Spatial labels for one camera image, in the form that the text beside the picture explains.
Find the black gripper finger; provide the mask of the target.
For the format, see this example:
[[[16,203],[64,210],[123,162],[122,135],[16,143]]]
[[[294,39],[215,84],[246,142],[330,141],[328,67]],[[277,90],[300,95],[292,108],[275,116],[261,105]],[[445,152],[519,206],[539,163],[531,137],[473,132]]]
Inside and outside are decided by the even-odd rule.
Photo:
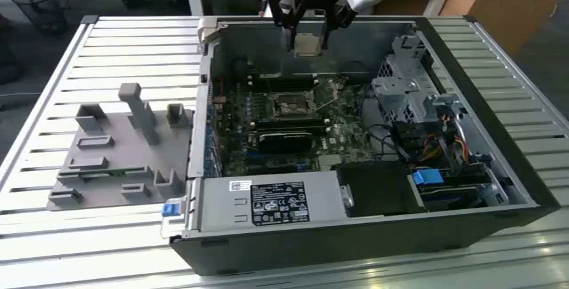
[[[306,8],[302,4],[305,0],[266,0],[273,15],[274,24],[282,28],[286,34],[286,48],[294,48],[297,37],[297,26],[304,17]]]
[[[348,0],[325,0],[325,23],[321,35],[321,48],[329,48],[329,37],[337,29],[346,29],[357,13],[352,10]]]

